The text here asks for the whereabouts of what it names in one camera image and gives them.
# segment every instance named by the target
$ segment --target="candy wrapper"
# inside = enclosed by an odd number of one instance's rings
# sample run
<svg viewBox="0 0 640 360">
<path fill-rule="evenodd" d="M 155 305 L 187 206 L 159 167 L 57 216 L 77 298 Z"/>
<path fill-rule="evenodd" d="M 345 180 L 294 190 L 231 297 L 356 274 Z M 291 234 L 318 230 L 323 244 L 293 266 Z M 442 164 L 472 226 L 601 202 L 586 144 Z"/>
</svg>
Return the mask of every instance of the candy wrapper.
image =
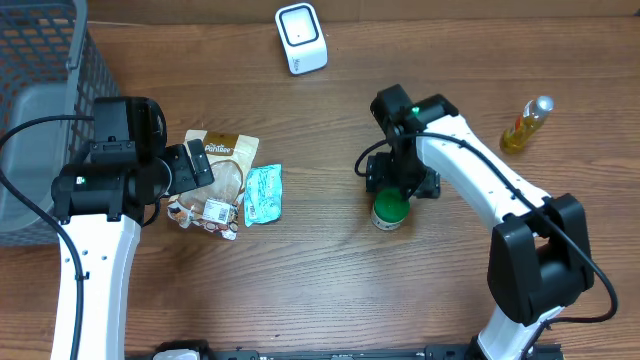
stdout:
<svg viewBox="0 0 640 360">
<path fill-rule="evenodd" d="M 282 165 L 251 169 L 247 177 L 244 223 L 266 224 L 282 214 Z"/>
</svg>

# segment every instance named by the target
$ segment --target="wood grain surface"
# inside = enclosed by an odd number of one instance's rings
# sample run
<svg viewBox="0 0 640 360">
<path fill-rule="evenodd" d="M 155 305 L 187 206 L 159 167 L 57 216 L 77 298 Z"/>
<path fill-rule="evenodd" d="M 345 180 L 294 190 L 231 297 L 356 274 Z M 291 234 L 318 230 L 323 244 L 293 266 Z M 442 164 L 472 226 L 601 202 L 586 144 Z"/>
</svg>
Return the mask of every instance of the wood grain surface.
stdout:
<svg viewBox="0 0 640 360">
<path fill-rule="evenodd" d="M 315 0 L 320 21 L 631 16 L 636 0 Z M 89 20 L 133 24 L 273 23 L 291 0 L 88 0 Z"/>
<path fill-rule="evenodd" d="M 157 100 L 169 142 L 187 129 L 260 138 L 254 166 L 283 165 L 282 219 L 234 242 L 158 221 L 142 233 L 129 290 L 128 352 L 206 338 L 216 349 L 416 348 L 466 343 L 494 307 L 490 237 L 446 182 L 413 201 L 395 232 L 369 220 L 353 163 L 383 137 L 369 113 L 400 83 L 447 96 L 487 146 L 533 184 L 572 193 L 592 254 L 620 296 L 597 325 L 542 341 L 569 359 L 640 357 L 640 22 L 634 18 L 336 23 L 329 65 L 292 77 L 272 25 L 94 29 L 124 94 Z M 498 139 L 527 101 L 556 100 L 525 153 Z M 58 295 L 55 246 L 0 249 L 0 358 L 48 359 Z M 566 311 L 607 310 L 602 285 Z"/>
</svg>

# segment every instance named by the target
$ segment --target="gray plastic basket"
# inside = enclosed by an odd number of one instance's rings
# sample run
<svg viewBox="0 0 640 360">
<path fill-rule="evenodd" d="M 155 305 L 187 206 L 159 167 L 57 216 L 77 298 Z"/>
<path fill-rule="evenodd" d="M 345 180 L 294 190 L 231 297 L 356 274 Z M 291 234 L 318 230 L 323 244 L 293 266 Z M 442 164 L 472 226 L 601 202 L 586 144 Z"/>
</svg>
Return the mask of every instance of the gray plastic basket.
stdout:
<svg viewBox="0 0 640 360">
<path fill-rule="evenodd" d="M 93 113 L 93 100 L 117 96 L 102 56 L 87 31 L 85 0 L 0 0 L 0 135 L 50 115 Z M 51 182 L 93 124 L 59 121 L 28 128 L 0 154 L 7 178 L 50 211 Z M 0 188 L 0 246 L 57 242 L 53 230 Z"/>
</svg>

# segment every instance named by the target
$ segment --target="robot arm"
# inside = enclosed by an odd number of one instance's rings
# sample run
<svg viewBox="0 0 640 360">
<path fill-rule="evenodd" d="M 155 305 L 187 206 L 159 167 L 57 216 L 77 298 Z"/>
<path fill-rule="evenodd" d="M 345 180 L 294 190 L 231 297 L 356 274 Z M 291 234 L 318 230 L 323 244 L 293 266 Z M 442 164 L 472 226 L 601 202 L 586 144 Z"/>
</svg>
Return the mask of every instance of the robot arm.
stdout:
<svg viewBox="0 0 640 360">
<path fill-rule="evenodd" d="M 517 184 L 523 195 L 535 206 L 543 206 L 542 199 L 550 197 L 545 191 L 518 176 L 480 142 L 461 115 L 447 115 L 430 122 L 425 131 L 465 140 L 480 150 L 510 182 Z M 446 140 L 419 137 L 416 139 L 416 150 L 420 161 L 453 185 L 489 231 L 501 224 L 507 214 L 521 216 L 531 211 L 515 199 L 486 164 L 467 149 Z M 519 359 L 540 323 L 558 315 L 562 309 L 562 306 L 554 307 L 542 314 L 535 323 L 525 326 L 509 319 L 496 306 L 489 324 L 475 339 L 477 347 L 486 359 Z"/>
<path fill-rule="evenodd" d="M 543 321 L 558 315 L 593 286 L 593 271 L 467 147 L 482 153 L 536 211 L 590 256 L 582 206 L 569 194 L 553 199 L 516 174 L 478 140 L 458 110 L 441 95 L 414 104 L 395 85 L 378 93 L 371 111 L 392 150 L 369 157 L 367 191 L 393 186 L 407 198 L 414 194 L 437 198 L 440 176 L 453 185 L 492 235 L 487 280 L 497 306 L 487 327 L 472 340 L 468 358 L 519 359 Z M 549 242 L 536 248 L 536 236 Z"/>
<path fill-rule="evenodd" d="M 164 115 L 154 101 L 96 99 L 94 118 L 90 153 L 63 167 L 51 187 L 53 214 L 78 250 L 84 272 L 84 309 L 76 329 L 75 268 L 60 239 L 55 360 L 70 358 L 78 330 L 78 359 L 124 358 L 129 276 L 145 206 L 214 181 L 202 141 L 188 142 L 189 152 L 182 144 L 166 146 Z"/>
</svg>

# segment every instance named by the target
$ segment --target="brown snack package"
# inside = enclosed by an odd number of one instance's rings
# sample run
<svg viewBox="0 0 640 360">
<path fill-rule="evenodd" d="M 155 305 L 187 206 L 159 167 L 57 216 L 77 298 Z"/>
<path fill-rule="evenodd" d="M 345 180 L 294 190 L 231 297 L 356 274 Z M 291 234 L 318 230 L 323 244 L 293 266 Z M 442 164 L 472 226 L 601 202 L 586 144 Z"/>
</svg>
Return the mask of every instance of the brown snack package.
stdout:
<svg viewBox="0 0 640 360">
<path fill-rule="evenodd" d="M 213 184 L 172 196 L 167 213 L 185 229 L 194 224 L 209 232 L 218 232 L 225 239 L 235 240 L 238 207 L 244 198 L 247 174 L 259 140 L 245 135 L 189 130 L 185 145 L 194 139 L 201 139 L 204 144 Z"/>
</svg>

